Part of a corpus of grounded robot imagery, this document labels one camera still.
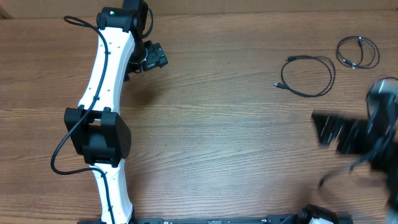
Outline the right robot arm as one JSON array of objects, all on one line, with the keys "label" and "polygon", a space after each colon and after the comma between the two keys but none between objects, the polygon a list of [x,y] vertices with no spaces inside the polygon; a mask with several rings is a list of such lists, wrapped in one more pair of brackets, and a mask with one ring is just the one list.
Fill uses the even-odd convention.
[{"label": "right robot arm", "polygon": [[330,145],[336,139],[340,154],[356,154],[358,160],[326,173],[318,188],[346,170],[367,161],[372,170],[386,174],[389,191],[385,223],[397,223],[397,78],[384,77],[374,82],[366,93],[368,117],[352,118],[331,111],[313,111],[311,118],[318,133],[318,142]]}]

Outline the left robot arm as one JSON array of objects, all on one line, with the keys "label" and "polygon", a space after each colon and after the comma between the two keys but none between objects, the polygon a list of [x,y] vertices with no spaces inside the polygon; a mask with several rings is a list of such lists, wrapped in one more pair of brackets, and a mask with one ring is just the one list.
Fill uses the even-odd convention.
[{"label": "left robot arm", "polygon": [[64,114],[68,130],[55,149],[50,165],[57,174],[55,159],[68,139],[76,153],[88,164],[74,170],[94,174],[101,200],[98,223],[134,223],[134,207],[129,199],[125,175],[126,158],[131,150],[131,130],[120,115],[121,90],[130,73],[141,73],[167,65],[159,43],[147,37],[152,32],[146,20],[153,12],[143,0],[124,1],[120,8],[104,7],[96,25],[65,16],[67,23],[93,29],[98,48],[88,86],[77,108]]}]

